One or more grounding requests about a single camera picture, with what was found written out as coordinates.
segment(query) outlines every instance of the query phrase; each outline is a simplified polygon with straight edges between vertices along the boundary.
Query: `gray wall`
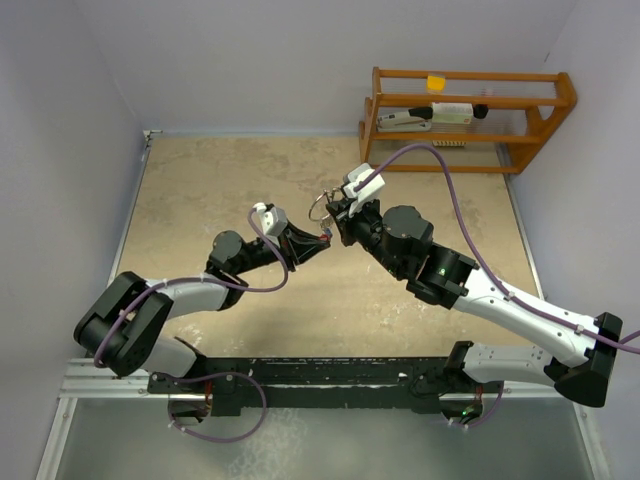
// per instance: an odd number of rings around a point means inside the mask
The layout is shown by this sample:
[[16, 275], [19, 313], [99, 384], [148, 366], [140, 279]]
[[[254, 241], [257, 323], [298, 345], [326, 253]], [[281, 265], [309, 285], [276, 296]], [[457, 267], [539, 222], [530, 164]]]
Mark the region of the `gray wall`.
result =
[[77, 0], [145, 128], [355, 132], [371, 69], [538, 71], [575, 0]]
[[[515, 179], [549, 299], [640, 329], [640, 3], [580, 0], [548, 71], [566, 70], [578, 105]], [[640, 358], [620, 353], [599, 420], [616, 478], [638, 478]]]
[[33, 478], [73, 327], [104, 288], [141, 126], [72, 0], [0, 3], [0, 465]]

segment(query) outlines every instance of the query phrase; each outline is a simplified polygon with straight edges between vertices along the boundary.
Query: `beige floor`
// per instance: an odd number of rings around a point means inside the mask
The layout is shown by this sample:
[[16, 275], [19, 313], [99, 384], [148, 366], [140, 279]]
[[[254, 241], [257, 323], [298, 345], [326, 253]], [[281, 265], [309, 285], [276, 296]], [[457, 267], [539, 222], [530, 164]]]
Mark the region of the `beige floor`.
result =
[[[283, 207], [294, 224], [315, 231], [306, 218], [310, 202], [357, 164], [358, 142], [350, 137], [158, 138], [120, 270], [152, 278], [198, 274], [218, 232], [253, 238], [245, 217], [259, 201]], [[441, 174], [388, 173], [385, 181], [383, 210], [415, 205], [435, 225], [438, 243], [469, 253]], [[454, 182], [486, 260], [533, 293], [502, 176], [457, 174]], [[274, 265], [244, 278], [267, 286], [281, 275]], [[302, 266], [285, 289], [245, 294], [225, 312], [175, 319], [163, 333], [210, 356], [427, 356], [447, 355], [456, 340], [528, 343], [487, 321], [419, 302], [361, 248], [339, 241]]]

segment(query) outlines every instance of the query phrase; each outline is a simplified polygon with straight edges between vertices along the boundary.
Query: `wooden rack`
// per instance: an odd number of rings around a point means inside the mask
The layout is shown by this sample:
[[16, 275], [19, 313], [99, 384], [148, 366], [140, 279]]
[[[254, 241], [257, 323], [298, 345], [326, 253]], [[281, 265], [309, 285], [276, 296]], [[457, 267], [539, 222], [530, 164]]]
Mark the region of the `wooden rack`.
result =
[[[535, 96], [500, 96], [500, 95], [433, 95], [426, 93], [426, 79], [429, 75], [444, 76], [449, 80], [474, 80], [486, 82], [549, 82], [555, 87], [553, 98]], [[382, 78], [424, 79], [425, 93], [398, 93], [382, 90]], [[441, 72], [412, 70], [373, 69], [372, 97], [365, 100], [365, 120], [360, 122], [360, 160], [367, 162], [374, 140], [432, 141], [448, 140], [454, 142], [493, 142], [506, 144], [511, 166], [452, 166], [453, 172], [471, 173], [520, 173], [533, 160], [542, 146], [549, 140], [553, 132], [569, 115], [577, 102], [577, 95], [569, 75], [536, 74], [536, 73], [485, 73], [485, 72]], [[522, 135], [509, 133], [473, 133], [473, 132], [378, 132], [376, 119], [380, 108], [413, 108], [430, 106], [433, 102], [483, 104], [492, 110], [524, 110], [526, 116], [526, 132]], [[548, 118], [543, 119], [539, 107], [553, 107]], [[391, 171], [439, 172], [437, 165], [391, 165]]]

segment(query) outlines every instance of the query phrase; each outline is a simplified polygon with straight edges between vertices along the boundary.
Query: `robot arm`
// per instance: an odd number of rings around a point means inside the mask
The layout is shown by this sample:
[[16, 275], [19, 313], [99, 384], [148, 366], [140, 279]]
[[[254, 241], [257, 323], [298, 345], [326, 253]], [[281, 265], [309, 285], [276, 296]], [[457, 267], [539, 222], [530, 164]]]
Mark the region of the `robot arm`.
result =
[[[380, 214], [378, 175], [356, 186], [373, 170], [363, 164], [345, 177], [343, 198], [327, 204], [345, 246], [359, 243], [407, 290], [431, 305], [471, 313], [530, 340], [533, 347], [458, 342], [450, 360], [479, 383], [510, 380], [553, 385], [565, 397], [588, 406], [604, 405], [616, 350], [583, 335], [589, 330], [618, 340], [622, 321], [609, 313], [597, 318], [570, 312], [505, 282], [505, 296], [476, 262], [433, 241], [434, 227], [411, 206]], [[536, 309], [566, 318], [576, 331], [516, 305], [518, 297]]]
[[[328, 236], [317, 237], [298, 229], [287, 220], [284, 210], [265, 204], [254, 208], [265, 237], [276, 246], [288, 271], [294, 272], [298, 265], [329, 248]], [[240, 300], [243, 290], [207, 280], [247, 287], [239, 275], [278, 261], [263, 239], [245, 242], [234, 231], [222, 232], [213, 241], [205, 272], [200, 276], [202, 281], [167, 285], [166, 280], [144, 279], [133, 272], [124, 272], [78, 323], [74, 339], [95, 354], [120, 312], [149, 287], [164, 283], [165, 287], [149, 295], [115, 332], [101, 361], [119, 376], [142, 368], [184, 377], [198, 352], [180, 339], [160, 337], [164, 323], [194, 312], [232, 307]]]

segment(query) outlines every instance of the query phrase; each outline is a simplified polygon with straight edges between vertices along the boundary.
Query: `metal ring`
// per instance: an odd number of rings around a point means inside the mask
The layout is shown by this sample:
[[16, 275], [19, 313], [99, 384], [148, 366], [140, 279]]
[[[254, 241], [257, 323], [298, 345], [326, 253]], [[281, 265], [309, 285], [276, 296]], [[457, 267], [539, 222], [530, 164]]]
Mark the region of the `metal ring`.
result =
[[316, 208], [316, 205], [318, 205], [318, 202], [320, 200], [322, 200], [323, 198], [326, 198], [327, 200], [329, 199], [328, 197], [329, 191], [328, 190], [324, 190], [320, 195], [318, 195], [318, 198], [316, 198], [313, 203], [311, 204], [311, 208], [309, 208], [309, 220], [311, 220], [312, 222], [316, 222], [316, 223], [321, 223], [324, 220], [326, 220], [328, 217], [330, 217], [331, 215], [329, 215], [328, 213], [324, 216], [324, 217], [320, 217], [320, 218], [313, 218], [313, 216], [311, 215], [313, 213], [313, 209]]
[[316, 223], [322, 223], [324, 221], [326, 221], [327, 219], [329, 219], [331, 217], [331, 214], [327, 213], [325, 216], [320, 217], [320, 218], [313, 218], [313, 216], [311, 215], [313, 213], [313, 209], [316, 208], [316, 205], [318, 205], [318, 202], [320, 200], [322, 200], [323, 198], [327, 199], [327, 203], [332, 202], [333, 198], [336, 195], [336, 192], [339, 192], [340, 189], [338, 187], [333, 187], [331, 189], [331, 191], [324, 189], [322, 191], [322, 193], [320, 195], [318, 195], [318, 197], [313, 201], [313, 203], [311, 204], [311, 208], [309, 208], [309, 213], [308, 213], [308, 217], [309, 220], [311, 220], [312, 222], [316, 222]]

